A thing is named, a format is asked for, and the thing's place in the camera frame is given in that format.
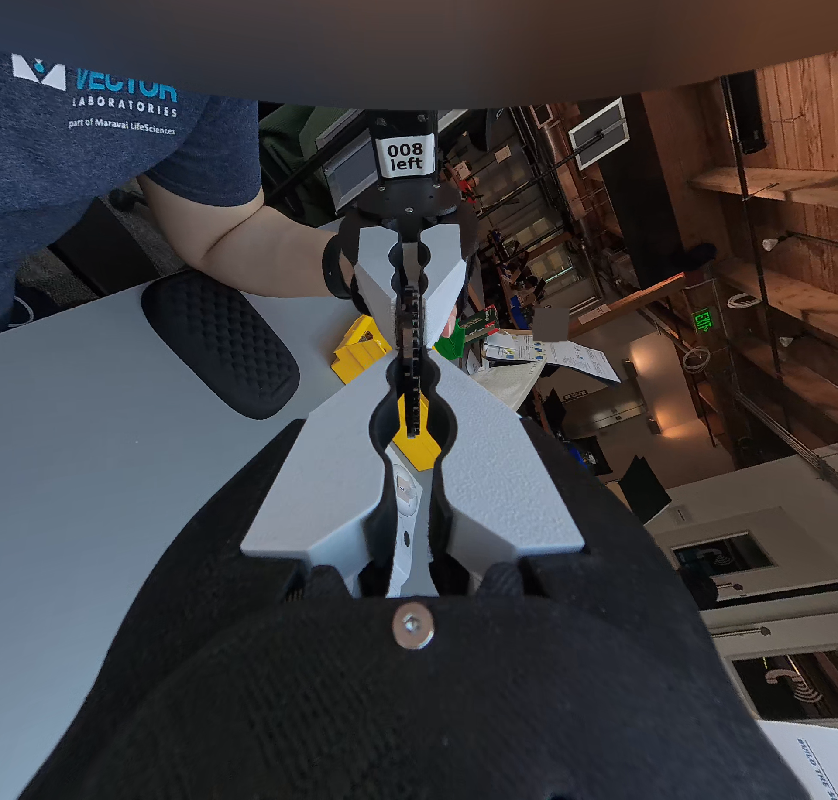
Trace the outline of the black round studded plate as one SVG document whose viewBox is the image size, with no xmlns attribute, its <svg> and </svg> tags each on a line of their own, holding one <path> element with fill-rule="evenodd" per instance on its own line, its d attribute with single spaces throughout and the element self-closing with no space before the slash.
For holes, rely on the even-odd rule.
<svg viewBox="0 0 838 800">
<path fill-rule="evenodd" d="M 407 438 L 421 433 L 423 312 L 421 287 L 417 280 L 402 287 L 396 307 L 395 334 L 400 352 L 399 390 L 404 400 L 404 427 Z"/>
</svg>

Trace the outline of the white instruction sheet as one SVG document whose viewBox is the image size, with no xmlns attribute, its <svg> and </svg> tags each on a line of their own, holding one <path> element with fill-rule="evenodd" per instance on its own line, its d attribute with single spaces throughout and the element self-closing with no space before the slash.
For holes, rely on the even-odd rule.
<svg viewBox="0 0 838 800">
<path fill-rule="evenodd" d="M 503 363 L 535 363 L 572 369 L 613 385 L 621 382 L 608 358 L 601 352 L 571 341 L 546 342 L 531 334 L 498 331 L 484 340 L 481 355 Z"/>
</svg>

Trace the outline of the person's blue shirt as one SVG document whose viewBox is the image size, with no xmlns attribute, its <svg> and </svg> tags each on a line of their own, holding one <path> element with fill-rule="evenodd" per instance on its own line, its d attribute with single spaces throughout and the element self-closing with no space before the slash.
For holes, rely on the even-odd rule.
<svg viewBox="0 0 838 800">
<path fill-rule="evenodd" d="M 1 56 L 1 315 L 23 260 L 132 178 L 213 207 L 261 188 L 255 100 Z"/>
</svg>

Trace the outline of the yellow plastic bin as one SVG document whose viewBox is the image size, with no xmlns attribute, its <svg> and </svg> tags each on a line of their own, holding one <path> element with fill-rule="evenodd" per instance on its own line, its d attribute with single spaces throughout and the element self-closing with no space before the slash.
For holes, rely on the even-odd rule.
<svg viewBox="0 0 838 800">
<path fill-rule="evenodd" d="M 349 384 L 391 351 L 392 346 L 385 341 L 374 319 L 362 314 L 354 321 L 334 351 L 335 359 L 331 368 L 344 384 Z M 405 429 L 404 397 L 399 399 L 398 409 L 400 429 L 395 435 L 394 444 L 417 471 L 432 469 L 440 448 L 427 430 L 426 397 L 424 394 L 420 395 L 420 432 L 414 438 L 409 438 Z"/>
</svg>

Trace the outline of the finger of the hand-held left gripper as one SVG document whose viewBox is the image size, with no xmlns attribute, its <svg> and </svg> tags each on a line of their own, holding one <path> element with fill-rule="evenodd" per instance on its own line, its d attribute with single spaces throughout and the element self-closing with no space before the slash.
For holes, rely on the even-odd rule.
<svg viewBox="0 0 838 800">
<path fill-rule="evenodd" d="M 467 263 L 462 256 L 460 227 L 438 224 L 418 237 L 421 349 L 430 349 L 443 335 L 463 292 Z"/>
<path fill-rule="evenodd" d="M 354 277 L 365 306 L 386 342 L 403 344 L 402 242 L 395 229 L 383 226 L 360 230 Z"/>
</svg>

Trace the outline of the brick instruction booklet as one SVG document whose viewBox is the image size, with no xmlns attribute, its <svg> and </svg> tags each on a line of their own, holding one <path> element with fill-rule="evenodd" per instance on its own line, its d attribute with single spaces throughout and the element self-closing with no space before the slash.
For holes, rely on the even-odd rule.
<svg viewBox="0 0 838 800">
<path fill-rule="evenodd" d="M 785 721 L 757 723 L 810 798 L 837 798 L 836 728 Z"/>
</svg>

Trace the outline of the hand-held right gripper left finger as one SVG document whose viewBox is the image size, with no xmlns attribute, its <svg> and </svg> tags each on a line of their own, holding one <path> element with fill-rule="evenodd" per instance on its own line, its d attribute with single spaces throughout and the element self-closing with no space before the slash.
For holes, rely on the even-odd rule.
<svg viewBox="0 0 838 800">
<path fill-rule="evenodd" d="M 394 352 L 312 410 L 246 532 L 250 557 L 333 567 L 354 596 L 402 588 Z"/>
</svg>

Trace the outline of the black quilted wrist rest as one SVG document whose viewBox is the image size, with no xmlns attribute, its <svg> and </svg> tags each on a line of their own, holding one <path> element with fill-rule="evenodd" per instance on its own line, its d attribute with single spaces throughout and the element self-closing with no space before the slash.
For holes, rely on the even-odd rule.
<svg viewBox="0 0 838 800">
<path fill-rule="evenodd" d="M 183 364 L 243 417 L 272 417 L 298 390 L 291 351 L 236 289 L 180 271 L 146 286 L 141 309 Z"/>
</svg>

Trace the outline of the white desk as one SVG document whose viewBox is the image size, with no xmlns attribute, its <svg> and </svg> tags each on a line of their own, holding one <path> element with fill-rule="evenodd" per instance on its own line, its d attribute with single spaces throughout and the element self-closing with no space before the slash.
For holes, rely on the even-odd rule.
<svg viewBox="0 0 838 800">
<path fill-rule="evenodd" d="M 340 388 L 350 303 L 250 297 L 300 370 L 290 402 L 255 420 L 162 342 L 143 288 L 2 336 L 2 720 L 18 733 L 63 733 L 186 521 Z"/>
</svg>

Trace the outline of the white hanging panel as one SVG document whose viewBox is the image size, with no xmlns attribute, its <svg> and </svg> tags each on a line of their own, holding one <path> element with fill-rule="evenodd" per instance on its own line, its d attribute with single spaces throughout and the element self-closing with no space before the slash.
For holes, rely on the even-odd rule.
<svg viewBox="0 0 838 800">
<path fill-rule="evenodd" d="M 627 144 L 629 128 L 623 98 L 618 97 L 568 132 L 573 159 L 580 172 Z"/>
</svg>

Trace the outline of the black wristband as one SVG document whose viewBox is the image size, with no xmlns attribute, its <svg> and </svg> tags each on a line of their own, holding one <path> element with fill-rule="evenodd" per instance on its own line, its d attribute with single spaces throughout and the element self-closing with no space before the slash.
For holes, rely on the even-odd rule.
<svg viewBox="0 0 838 800">
<path fill-rule="evenodd" d="M 338 299 L 351 300 L 354 280 L 354 266 L 359 255 L 359 233 L 338 232 L 326 243 L 322 255 L 323 281 L 330 293 Z M 341 261 L 345 259 L 349 265 L 350 278 L 343 274 Z"/>
</svg>

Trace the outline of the round desk sticker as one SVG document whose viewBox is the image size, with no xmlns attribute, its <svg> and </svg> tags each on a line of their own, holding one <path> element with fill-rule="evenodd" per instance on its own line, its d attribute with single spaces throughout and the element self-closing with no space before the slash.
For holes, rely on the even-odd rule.
<svg viewBox="0 0 838 800">
<path fill-rule="evenodd" d="M 421 490 L 411 473 L 401 464 L 394 462 L 392 472 L 398 513 L 404 518 L 411 518 L 418 510 Z"/>
</svg>

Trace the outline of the person's left forearm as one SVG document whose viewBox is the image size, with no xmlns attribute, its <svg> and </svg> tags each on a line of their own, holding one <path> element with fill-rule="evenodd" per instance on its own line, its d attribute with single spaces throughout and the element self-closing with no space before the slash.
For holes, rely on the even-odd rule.
<svg viewBox="0 0 838 800">
<path fill-rule="evenodd" d="M 228 287 L 263 297 L 328 297 L 322 258 L 332 232 L 264 205 L 203 205 L 142 175 L 141 191 L 166 241 L 187 265 Z"/>
</svg>

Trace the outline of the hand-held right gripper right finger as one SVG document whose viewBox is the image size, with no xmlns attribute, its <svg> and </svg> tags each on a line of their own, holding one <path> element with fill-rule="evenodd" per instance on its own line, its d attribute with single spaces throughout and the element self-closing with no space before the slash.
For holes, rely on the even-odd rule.
<svg viewBox="0 0 838 800">
<path fill-rule="evenodd" d="M 432 351 L 428 430 L 439 447 L 428 520 L 438 594 L 468 594 L 494 564 L 584 550 L 517 413 Z"/>
</svg>

